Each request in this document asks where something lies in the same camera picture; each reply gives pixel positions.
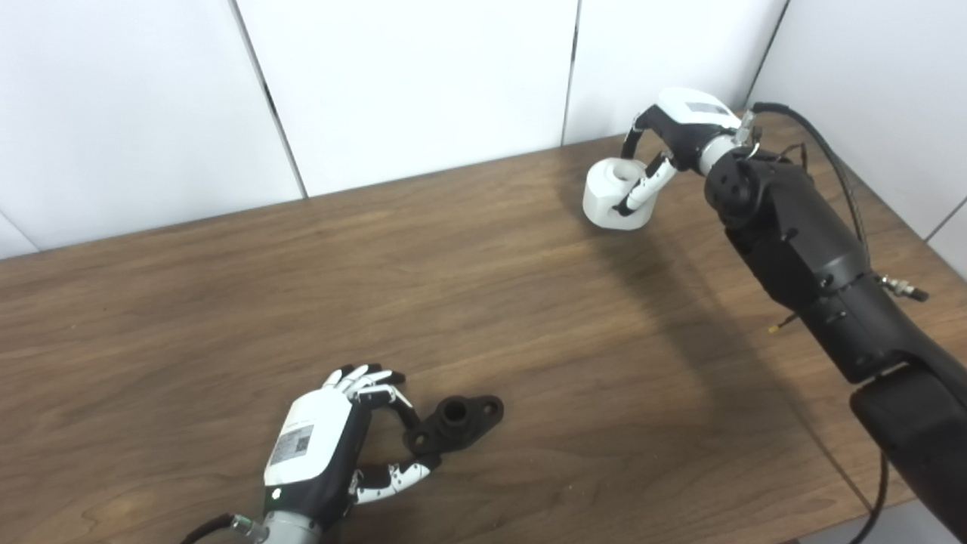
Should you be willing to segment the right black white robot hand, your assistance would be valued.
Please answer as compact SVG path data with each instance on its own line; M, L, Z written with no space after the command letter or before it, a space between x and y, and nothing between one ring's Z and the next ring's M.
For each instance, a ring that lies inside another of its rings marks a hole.
M726 153L747 141L747 128L728 107L703 91L667 88L636 116L623 141L620 159L635 158L638 142L652 131L666 145L646 166L632 189L613 207L622 217L645 206L678 172L707 175Z

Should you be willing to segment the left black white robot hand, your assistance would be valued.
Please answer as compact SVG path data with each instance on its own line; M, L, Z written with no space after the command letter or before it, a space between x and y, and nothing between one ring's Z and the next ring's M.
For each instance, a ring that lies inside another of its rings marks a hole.
M346 365L294 400L264 469L265 514L288 512L331 530L353 506L391 498L428 478L442 464L438 454L386 465L359 462L374 411L393 410L406 430L420 423L398 388L405 379L375 363Z

